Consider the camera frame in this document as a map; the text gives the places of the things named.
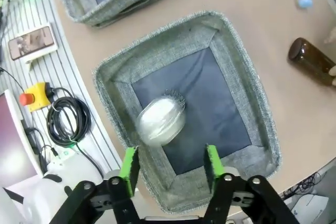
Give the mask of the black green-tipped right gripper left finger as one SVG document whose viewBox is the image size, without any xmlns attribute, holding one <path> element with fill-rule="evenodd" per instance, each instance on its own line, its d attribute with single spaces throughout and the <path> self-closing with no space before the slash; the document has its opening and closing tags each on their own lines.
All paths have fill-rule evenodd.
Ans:
<svg viewBox="0 0 336 224">
<path fill-rule="evenodd" d="M 96 223 L 110 209 L 117 223 L 141 223 L 131 200 L 139 170 L 138 148 L 129 147 L 117 176 L 104 179 L 98 185 L 87 180 L 78 183 L 50 223 Z"/>
</svg>

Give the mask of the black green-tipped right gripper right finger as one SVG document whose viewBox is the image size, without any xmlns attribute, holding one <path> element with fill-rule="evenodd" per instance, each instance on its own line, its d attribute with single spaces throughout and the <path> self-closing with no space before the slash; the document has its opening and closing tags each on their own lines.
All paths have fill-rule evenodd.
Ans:
<svg viewBox="0 0 336 224">
<path fill-rule="evenodd" d="M 203 223 L 225 223 L 231 206 L 239 206 L 253 223 L 299 222 L 265 177 L 244 180 L 225 172 L 214 145 L 205 147 L 204 169 L 212 198 Z"/>
</svg>

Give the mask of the person's hand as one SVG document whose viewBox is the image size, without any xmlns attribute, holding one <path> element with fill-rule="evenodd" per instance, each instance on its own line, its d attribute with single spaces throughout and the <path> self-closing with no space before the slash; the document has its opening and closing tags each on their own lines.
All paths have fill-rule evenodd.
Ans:
<svg viewBox="0 0 336 224">
<path fill-rule="evenodd" d="M 323 42 L 327 45 L 329 58 L 334 62 L 328 74 L 332 77 L 332 86 L 335 87 L 335 27 L 330 30 Z"/>
</svg>

